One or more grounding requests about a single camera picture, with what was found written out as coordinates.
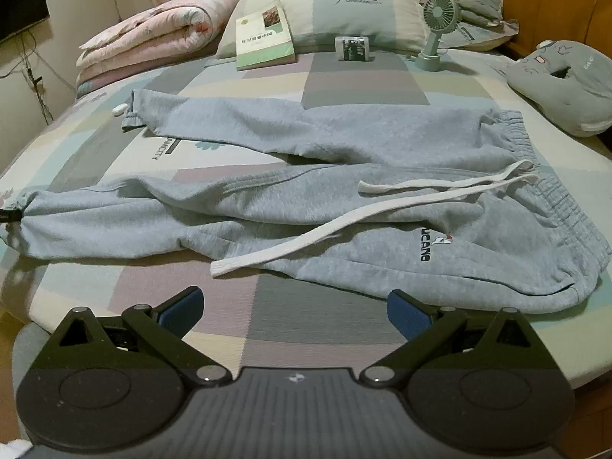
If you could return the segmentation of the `grey sweatpants with white drawstring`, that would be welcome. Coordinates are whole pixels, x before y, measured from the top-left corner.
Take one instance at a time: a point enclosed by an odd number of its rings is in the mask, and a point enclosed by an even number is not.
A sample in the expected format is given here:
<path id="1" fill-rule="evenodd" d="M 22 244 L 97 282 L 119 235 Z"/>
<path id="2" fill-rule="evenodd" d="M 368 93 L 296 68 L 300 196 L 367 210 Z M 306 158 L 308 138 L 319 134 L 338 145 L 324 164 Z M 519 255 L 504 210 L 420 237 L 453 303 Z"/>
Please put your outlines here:
<path id="1" fill-rule="evenodd" d="M 429 304 L 553 313 L 596 289 L 610 244 L 539 166 L 516 111 L 133 92 L 122 125 L 295 155 L 208 182 L 136 175 L 16 200 L 3 241 L 48 261 L 182 249 L 215 277 L 257 267 Z"/>

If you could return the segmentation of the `small white oval object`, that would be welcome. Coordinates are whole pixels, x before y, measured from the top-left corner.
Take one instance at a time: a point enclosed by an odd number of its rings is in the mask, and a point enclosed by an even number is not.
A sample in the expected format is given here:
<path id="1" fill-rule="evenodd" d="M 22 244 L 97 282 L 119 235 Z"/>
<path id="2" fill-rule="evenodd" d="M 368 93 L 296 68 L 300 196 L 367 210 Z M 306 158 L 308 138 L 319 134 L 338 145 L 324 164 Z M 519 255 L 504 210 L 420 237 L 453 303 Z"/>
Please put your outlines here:
<path id="1" fill-rule="evenodd" d="M 129 107 L 129 105 L 128 105 L 128 104 L 126 104 L 126 103 L 119 104 L 119 105 L 117 105 L 116 107 L 114 107 L 114 108 L 112 109 L 112 114 L 113 114 L 115 117 L 118 117 L 118 116 L 124 115 L 125 111 L 127 111 L 127 110 L 128 110 L 128 107 Z"/>

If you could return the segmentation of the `pink floral folded quilt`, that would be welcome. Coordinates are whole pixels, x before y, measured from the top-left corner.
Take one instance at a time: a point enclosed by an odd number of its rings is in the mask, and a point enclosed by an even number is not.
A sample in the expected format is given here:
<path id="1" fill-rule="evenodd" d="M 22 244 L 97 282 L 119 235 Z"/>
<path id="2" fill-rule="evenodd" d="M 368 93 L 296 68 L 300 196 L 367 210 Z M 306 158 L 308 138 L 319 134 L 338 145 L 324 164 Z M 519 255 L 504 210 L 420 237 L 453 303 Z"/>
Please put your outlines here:
<path id="1" fill-rule="evenodd" d="M 239 0 L 170 0 L 80 46 L 77 96 L 164 65 L 217 53 Z"/>

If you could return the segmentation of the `grey cartoon face cushion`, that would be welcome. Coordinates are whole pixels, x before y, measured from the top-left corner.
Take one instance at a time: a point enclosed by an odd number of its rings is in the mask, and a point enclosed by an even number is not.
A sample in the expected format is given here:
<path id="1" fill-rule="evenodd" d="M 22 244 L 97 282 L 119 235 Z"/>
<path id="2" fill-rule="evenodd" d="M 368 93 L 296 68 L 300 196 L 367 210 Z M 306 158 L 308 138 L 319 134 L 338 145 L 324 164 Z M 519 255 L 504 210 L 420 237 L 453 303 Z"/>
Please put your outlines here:
<path id="1" fill-rule="evenodd" d="M 507 67 L 505 77 L 567 134 L 591 137 L 611 127 L 611 59 L 588 45 L 550 42 Z"/>

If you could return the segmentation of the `small green white box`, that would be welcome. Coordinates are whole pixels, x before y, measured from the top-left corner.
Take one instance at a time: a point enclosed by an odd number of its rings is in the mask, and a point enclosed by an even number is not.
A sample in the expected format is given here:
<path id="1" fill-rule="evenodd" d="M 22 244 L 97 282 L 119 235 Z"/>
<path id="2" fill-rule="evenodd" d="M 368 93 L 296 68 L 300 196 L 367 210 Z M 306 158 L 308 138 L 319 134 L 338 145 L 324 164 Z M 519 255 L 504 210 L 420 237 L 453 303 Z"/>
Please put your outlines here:
<path id="1" fill-rule="evenodd" d="M 370 60 L 367 36 L 336 36 L 334 48 L 338 61 L 368 62 Z"/>

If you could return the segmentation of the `green and white book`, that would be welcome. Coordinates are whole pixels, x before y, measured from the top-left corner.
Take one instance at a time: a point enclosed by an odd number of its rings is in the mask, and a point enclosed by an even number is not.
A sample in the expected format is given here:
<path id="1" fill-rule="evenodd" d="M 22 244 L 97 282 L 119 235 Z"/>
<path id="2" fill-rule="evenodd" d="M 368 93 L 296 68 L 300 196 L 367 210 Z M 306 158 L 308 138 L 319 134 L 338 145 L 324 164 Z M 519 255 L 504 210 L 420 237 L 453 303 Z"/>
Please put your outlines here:
<path id="1" fill-rule="evenodd" d="M 280 0 L 236 19 L 236 69 L 294 63 L 296 51 Z"/>

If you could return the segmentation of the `patchwork pillow with logo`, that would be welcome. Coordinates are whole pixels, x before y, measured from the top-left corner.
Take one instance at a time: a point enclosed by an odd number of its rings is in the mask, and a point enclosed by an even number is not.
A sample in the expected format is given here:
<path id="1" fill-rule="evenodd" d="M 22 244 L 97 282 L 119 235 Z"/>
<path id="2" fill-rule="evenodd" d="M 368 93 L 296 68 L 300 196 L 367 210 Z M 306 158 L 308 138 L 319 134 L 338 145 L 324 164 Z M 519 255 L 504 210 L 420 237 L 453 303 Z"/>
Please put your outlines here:
<path id="1" fill-rule="evenodd" d="M 236 55 L 236 20 L 274 0 L 239 0 L 219 42 L 217 56 Z M 419 52 L 428 27 L 420 0 L 279 0 L 299 54 L 334 50 L 337 36 L 366 36 L 375 50 Z"/>

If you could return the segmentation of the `green handheld desk fan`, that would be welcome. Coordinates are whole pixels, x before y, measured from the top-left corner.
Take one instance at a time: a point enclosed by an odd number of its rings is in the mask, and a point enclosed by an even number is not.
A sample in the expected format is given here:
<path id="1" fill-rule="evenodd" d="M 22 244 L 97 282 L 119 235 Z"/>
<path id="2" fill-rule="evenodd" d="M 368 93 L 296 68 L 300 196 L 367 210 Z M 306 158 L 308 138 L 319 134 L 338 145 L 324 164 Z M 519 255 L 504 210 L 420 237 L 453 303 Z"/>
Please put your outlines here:
<path id="1" fill-rule="evenodd" d="M 420 70 L 437 72 L 440 70 L 438 52 L 443 34 L 456 30 L 459 23 L 459 6 L 453 0 L 427 0 L 422 6 L 423 21 L 430 28 L 425 46 L 416 57 L 415 64 Z"/>

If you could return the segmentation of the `grey folded plush cloth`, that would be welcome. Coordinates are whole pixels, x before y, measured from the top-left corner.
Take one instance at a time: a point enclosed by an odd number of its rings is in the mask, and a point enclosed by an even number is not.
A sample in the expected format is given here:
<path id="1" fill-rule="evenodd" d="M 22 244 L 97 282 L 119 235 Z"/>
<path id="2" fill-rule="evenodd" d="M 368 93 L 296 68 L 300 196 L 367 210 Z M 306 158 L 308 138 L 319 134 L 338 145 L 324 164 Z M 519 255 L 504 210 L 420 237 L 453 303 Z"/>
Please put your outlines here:
<path id="1" fill-rule="evenodd" d="M 456 0 L 461 19 L 481 28 L 498 28 L 503 24 L 504 0 Z"/>

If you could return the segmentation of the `black wall television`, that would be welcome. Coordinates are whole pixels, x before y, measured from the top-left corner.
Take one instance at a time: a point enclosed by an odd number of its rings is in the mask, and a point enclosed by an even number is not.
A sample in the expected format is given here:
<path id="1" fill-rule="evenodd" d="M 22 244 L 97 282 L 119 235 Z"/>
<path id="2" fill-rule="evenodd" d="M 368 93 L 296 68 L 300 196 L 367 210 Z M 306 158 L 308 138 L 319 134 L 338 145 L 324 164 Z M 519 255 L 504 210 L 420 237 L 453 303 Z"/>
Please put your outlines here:
<path id="1" fill-rule="evenodd" d="M 0 0 L 0 42 L 50 17 L 47 0 Z"/>

